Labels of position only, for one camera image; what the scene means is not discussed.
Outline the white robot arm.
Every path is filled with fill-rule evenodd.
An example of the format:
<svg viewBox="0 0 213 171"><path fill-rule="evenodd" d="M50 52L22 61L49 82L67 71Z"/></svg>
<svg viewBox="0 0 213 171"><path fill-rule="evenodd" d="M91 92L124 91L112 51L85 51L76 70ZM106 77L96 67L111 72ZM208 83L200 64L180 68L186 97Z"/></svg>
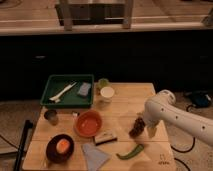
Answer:
<svg viewBox="0 0 213 171"><path fill-rule="evenodd" d="M155 127L160 120L167 121L213 147L213 120L186 112L174 106L175 95L162 90L148 98L142 114L147 127Z"/></svg>

